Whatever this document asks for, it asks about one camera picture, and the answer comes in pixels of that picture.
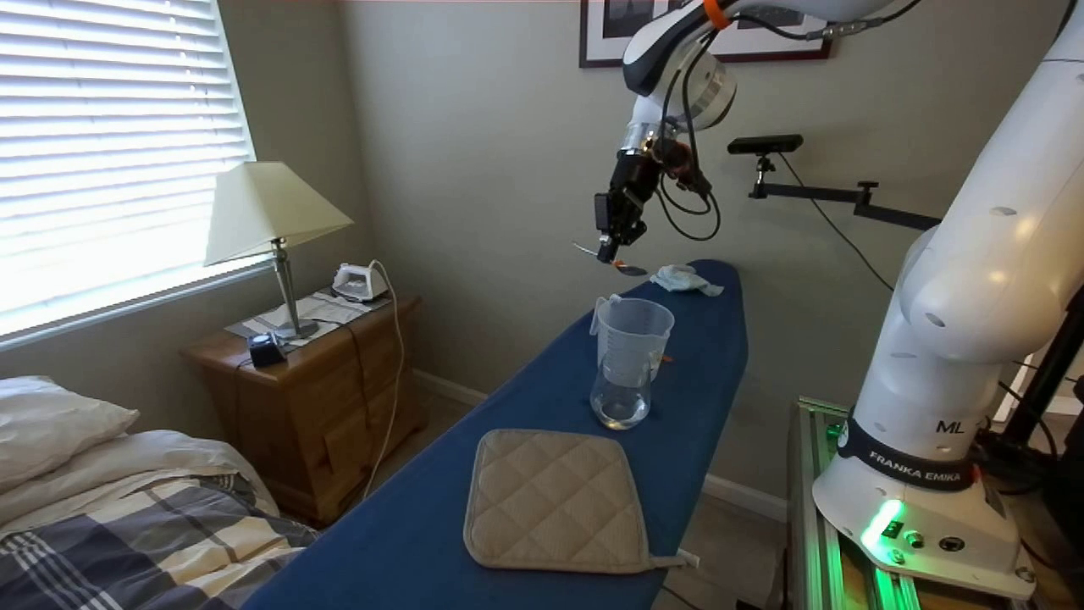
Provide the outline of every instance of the bed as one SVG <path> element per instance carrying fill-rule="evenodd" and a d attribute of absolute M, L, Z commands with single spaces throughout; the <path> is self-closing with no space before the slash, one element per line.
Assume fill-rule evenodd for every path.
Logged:
<path fill-rule="evenodd" d="M 0 605 L 240 605 L 316 534 L 220 442 L 0 381 Z"/>

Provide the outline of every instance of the window blinds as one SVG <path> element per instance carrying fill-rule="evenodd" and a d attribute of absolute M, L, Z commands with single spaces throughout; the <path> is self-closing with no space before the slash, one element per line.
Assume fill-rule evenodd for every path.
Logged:
<path fill-rule="evenodd" d="M 240 160 L 213 0 L 0 0 L 0 334 L 190 280 Z"/>

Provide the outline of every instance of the small object on nightstand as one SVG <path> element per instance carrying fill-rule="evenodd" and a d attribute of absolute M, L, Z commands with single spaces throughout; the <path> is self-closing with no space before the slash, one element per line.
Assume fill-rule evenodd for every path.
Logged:
<path fill-rule="evenodd" d="M 337 299 L 372 306 L 385 299 L 385 280 L 375 264 L 337 264 L 332 291 Z"/>
<path fill-rule="evenodd" d="M 284 361 L 281 341 L 270 331 L 260 331 L 247 341 L 249 366 L 266 369 Z"/>

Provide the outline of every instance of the lamp shade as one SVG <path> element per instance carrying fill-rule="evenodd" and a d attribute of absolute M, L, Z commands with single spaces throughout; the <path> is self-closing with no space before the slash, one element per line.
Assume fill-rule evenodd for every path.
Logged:
<path fill-rule="evenodd" d="M 240 164 L 217 176 L 203 261 L 270 253 L 274 238 L 293 246 L 350 223 L 284 164 Z"/>

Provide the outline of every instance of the plaid blanket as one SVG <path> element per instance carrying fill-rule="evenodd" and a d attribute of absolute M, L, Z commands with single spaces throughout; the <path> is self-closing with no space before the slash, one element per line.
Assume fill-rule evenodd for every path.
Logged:
<path fill-rule="evenodd" d="M 244 496 L 244 477 L 177 477 L 10 531 L 0 605 L 240 605 L 316 534 Z"/>

